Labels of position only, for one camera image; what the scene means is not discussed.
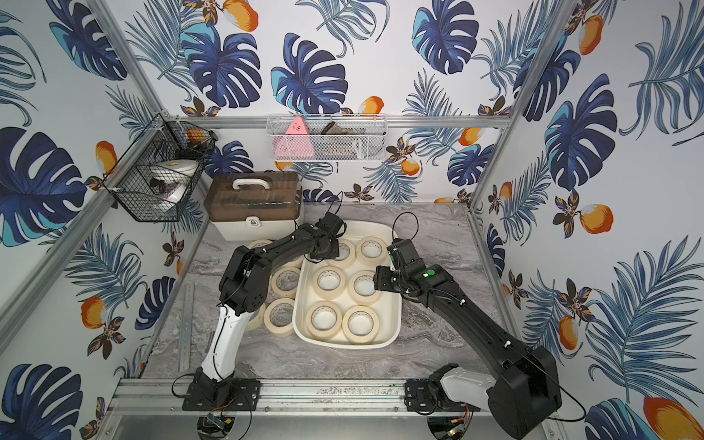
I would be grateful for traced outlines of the white plastic storage tray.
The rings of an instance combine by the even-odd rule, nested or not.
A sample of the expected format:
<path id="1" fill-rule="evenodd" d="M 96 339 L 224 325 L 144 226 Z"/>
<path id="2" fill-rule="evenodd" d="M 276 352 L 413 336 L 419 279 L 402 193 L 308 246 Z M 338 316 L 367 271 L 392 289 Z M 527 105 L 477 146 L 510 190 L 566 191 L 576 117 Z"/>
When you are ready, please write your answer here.
<path id="1" fill-rule="evenodd" d="M 374 270 L 391 264 L 387 225 L 348 221 L 339 256 L 302 264 L 293 330 L 303 341 L 342 349 L 386 348 L 401 330 L 401 298 L 374 287 Z"/>

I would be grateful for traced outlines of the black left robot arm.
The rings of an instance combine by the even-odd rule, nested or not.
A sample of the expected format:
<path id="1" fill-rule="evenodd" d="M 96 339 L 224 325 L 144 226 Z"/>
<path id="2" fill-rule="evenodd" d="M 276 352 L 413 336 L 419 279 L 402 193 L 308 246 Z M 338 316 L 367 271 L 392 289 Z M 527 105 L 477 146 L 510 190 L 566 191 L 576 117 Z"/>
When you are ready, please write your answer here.
<path id="1" fill-rule="evenodd" d="M 241 339 L 250 318 L 265 303 L 271 275 L 303 256 L 316 261 L 336 259 L 346 228 L 339 216 L 327 212 L 313 225 L 299 225 L 266 247 L 240 246 L 234 251 L 218 285 L 218 322 L 205 359 L 194 374 L 192 394 L 212 403 L 225 400 Z"/>

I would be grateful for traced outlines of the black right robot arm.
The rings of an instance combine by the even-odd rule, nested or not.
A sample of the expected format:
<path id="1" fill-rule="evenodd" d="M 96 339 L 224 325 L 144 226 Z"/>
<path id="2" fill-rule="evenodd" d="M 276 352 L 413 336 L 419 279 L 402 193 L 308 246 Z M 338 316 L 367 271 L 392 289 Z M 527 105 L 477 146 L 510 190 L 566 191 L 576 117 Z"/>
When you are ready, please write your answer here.
<path id="1" fill-rule="evenodd" d="M 408 273 L 379 266 L 375 289 L 418 301 L 443 318 L 480 356 L 491 373 L 479 379 L 450 363 L 427 380 L 427 405 L 414 395 L 407 407 L 416 412 L 448 412 L 465 404 L 491 413 L 498 426 L 522 439 L 562 406 L 554 356 L 542 346 L 530 348 L 482 311 L 441 267 Z"/>

